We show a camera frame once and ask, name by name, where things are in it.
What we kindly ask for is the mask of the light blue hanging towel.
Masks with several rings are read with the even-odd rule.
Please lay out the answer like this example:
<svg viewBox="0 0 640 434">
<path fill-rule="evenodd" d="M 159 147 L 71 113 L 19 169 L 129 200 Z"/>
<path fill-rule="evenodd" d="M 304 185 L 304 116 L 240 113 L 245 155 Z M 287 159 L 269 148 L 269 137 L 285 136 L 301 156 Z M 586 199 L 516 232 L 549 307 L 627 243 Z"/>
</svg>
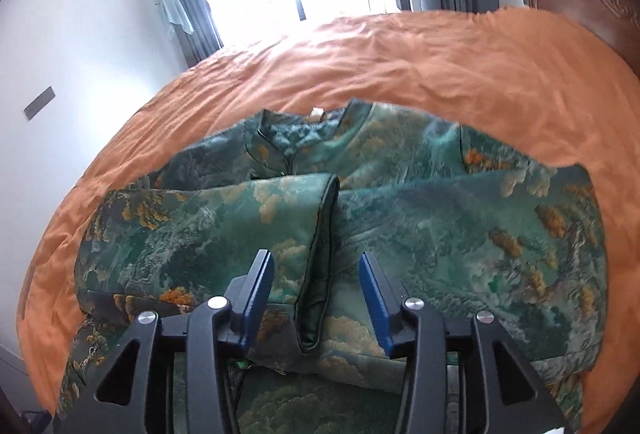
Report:
<svg viewBox="0 0 640 434">
<path fill-rule="evenodd" d="M 191 19 L 180 0 L 160 0 L 160 6 L 170 24 L 180 27 L 187 35 L 194 33 Z"/>
</svg>

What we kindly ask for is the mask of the brown wooden headboard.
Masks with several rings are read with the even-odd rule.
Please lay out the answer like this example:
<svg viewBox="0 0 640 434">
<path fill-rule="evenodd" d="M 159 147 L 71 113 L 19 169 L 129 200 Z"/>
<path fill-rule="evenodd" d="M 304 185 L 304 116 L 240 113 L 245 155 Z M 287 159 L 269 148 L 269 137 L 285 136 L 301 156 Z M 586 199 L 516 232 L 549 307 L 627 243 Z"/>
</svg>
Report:
<svg viewBox="0 0 640 434">
<path fill-rule="evenodd" d="M 634 0 L 528 0 L 530 7 L 562 15 L 597 35 L 639 72 L 639 3 Z"/>
</svg>

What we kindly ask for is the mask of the grey wall switch panel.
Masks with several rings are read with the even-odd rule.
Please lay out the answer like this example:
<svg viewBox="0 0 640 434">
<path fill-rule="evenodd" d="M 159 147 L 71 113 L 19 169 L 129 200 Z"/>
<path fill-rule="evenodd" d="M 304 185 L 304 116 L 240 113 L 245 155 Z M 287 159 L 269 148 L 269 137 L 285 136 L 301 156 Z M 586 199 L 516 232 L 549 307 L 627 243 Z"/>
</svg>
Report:
<svg viewBox="0 0 640 434">
<path fill-rule="evenodd" d="M 23 112 L 26 119 L 31 121 L 54 98 L 55 91 L 52 86 L 48 86 L 24 108 Z"/>
</svg>

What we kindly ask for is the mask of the orange duvet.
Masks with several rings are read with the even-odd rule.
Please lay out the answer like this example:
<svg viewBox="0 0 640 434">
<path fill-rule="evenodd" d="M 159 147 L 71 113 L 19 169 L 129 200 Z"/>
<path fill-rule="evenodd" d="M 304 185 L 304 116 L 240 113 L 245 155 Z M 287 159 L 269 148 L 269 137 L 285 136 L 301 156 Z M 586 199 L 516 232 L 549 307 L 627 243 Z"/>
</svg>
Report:
<svg viewBox="0 0 640 434">
<path fill-rule="evenodd" d="M 552 166 L 589 172 L 608 251 L 604 347 L 585 376 L 582 428 L 601 432 L 639 372 L 639 81 L 612 48 L 552 12 L 398 12 L 303 26 L 221 50 L 167 84 L 112 137 L 52 215 L 16 310 L 18 342 L 53 410 L 81 313 L 73 264 L 111 188 L 262 109 L 307 113 L 352 98 L 468 124 Z"/>
</svg>

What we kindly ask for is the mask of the green patterned padded jacket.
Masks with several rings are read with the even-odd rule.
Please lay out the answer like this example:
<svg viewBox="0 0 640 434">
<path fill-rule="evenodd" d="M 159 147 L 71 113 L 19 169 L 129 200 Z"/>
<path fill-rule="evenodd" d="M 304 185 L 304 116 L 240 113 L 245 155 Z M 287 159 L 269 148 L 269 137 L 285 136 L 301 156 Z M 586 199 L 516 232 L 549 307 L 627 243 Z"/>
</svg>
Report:
<svg viewBox="0 0 640 434">
<path fill-rule="evenodd" d="M 580 425 L 580 377 L 606 315 L 604 231 L 587 171 L 361 100 L 318 118 L 258 112 L 105 196 L 75 262 L 85 320 L 56 420 L 141 312 L 194 310 L 262 249 L 276 264 L 269 304 L 229 369 L 243 432 L 393 428 L 405 365 L 375 339 L 363 253 L 450 317 L 495 314 Z"/>
</svg>

